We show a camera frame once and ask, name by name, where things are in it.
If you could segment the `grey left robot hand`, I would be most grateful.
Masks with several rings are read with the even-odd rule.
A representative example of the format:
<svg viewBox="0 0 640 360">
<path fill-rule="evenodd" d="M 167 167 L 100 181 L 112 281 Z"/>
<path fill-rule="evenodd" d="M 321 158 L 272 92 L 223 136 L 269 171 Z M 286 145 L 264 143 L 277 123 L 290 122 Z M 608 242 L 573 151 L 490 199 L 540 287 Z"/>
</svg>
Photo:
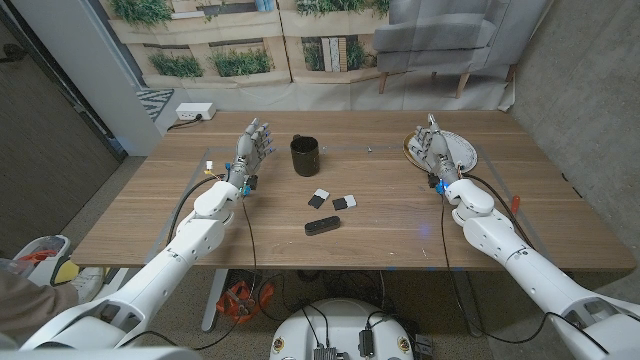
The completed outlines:
<svg viewBox="0 0 640 360">
<path fill-rule="evenodd" d="M 261 124 L 255 118 L 240 135 L 236 144 L 236 155 L 227 181 L 237 188 L 257 174 L 262 161 L 273 152 L 269 124 Z"/>
</svg>

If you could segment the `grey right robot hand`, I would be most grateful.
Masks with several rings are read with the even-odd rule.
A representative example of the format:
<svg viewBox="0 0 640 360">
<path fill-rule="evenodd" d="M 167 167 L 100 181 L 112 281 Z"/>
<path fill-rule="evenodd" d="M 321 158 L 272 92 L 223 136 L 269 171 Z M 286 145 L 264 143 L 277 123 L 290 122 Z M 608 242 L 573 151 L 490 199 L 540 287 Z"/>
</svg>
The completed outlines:
<svg viewBox="0 0 640 360">
<path fill-rule="evenodd" d="M 432 113 L 427 115 L 428 125 L 418 126 L 410 140 L 409 151 L 426 166 L 428 174 L 437 177 L 446 186 L 459 179 L 456 166 L 441 128 Z"/>
</svg>

